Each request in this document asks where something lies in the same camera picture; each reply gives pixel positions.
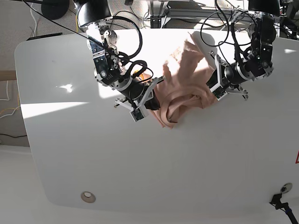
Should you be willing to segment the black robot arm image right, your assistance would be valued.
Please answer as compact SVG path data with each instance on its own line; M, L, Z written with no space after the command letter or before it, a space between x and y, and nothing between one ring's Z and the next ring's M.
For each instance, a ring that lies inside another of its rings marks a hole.
M248 28L250 42L245 50L237 41L235 24L241 15L247 15L252 23ZM277 36L275 18L280 15L278 0L250 0L247 10L235 9L231 19L225 17L227 35L232 36L234 63L224 56L210 52L216 70L207 82L210 91L218 100L228 94L240 94L248 99L248 92L241 84L261 80L270 76L274 70L272 63L273 42Z

